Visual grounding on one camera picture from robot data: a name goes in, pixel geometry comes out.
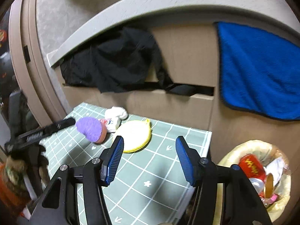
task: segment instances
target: trash can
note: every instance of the trash can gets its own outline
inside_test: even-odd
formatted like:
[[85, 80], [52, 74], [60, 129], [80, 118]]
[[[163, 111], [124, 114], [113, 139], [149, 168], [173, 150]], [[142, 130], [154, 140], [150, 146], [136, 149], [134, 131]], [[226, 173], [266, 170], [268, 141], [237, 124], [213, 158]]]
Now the trash can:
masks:
[[[250, 140], [235, 147], [226, 156], [224, 156], [218, 165], [230, 167], [232, 164], [238, 164], [240, 159], [247, 154], [256, 155], [257, 159], [264, 167], [278, 157], [281, 157], [287, 166], [289, 164], [286, 155], [282, 153], [276, 146], [260, 140]], [[272, 222], [279, 218], [284, 211], [284, 208], [290, 199], [290, 191], [291, 173], [289, 170], [287, 170], [282, 174], [281, 179], [274, 190], [274, 193], [278, 194], [280, 199], [267, 208], [267, 212]], [[219, 225], [221, 221], [222, 195], [223, 185], [218, 184], [213, 225]]]

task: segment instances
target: blue gripper pad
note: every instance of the blue gripper pad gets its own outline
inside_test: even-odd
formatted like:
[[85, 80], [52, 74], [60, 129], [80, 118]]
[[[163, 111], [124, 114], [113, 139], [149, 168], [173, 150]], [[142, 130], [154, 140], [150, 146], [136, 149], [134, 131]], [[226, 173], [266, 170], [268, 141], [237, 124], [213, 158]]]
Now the blue gripper pad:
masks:
[[107, 185], [115, 179], [115, 175], [123, 154], [124, 139], [117, 136], [103, 160], [100, 178]]
[[187, 182], [194, 186], [197, 180], [200, 156], [195, 149], [189, 148], [183, 136], [176, 139], [176, 152]]

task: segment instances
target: green checkered tablecloth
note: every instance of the green checkered tablecloth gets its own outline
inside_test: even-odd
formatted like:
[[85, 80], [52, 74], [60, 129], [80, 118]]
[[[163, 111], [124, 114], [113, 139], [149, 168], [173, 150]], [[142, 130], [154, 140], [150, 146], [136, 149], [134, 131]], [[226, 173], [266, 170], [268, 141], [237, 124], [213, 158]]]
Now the green checkered tablecloth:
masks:
[[[106, 108], [81, 103], [67, 116], [76, 120], [90, 116], [104, 118]], [[125, 121], [144, 120], [129, 114]], [[137, 153], [123, 153], [115, 180], [103, 188], [105, 202], [112, 224], [157, 225], [176, 224], [181, 218], [192, 194], [193, 187], [185, 177], [175, 150], [175, 139], [183, 135], [188, 145], [206, 157], [211, 132], [151, 120], [152, 137], [149, 144]], [[76, 127], [66, 128], [41, 141], [49, 159], [52, 177], [62, 164], [80, 166], [112, 145], [113, 134], [106, 142], [89, 142]], [[78, 211], [81, 225], [86, 225], [82, 185], [77, 186]]]

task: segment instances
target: yellow round pouch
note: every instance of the yellow round pouch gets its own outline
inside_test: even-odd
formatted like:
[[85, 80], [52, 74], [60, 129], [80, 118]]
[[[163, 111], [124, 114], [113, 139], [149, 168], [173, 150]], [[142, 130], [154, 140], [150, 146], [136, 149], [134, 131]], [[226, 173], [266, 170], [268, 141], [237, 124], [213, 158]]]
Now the yellow round pouch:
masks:
[[135, 152], [148, 144], [151, 138], [150, 119], [132, 120], [121, 125], [114, 134], [113, 140], [120, 135], [124, 139], [124, 153]]

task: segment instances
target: blue cloth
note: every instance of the blue cloth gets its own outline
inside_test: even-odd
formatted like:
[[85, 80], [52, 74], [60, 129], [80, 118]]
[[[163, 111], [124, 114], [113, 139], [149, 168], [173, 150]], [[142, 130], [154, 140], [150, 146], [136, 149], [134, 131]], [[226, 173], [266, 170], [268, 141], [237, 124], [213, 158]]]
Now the blue cloth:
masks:
[[267, 31], [218, 22], [220, 96], [227, 105], [300, 120], [300, 48]]

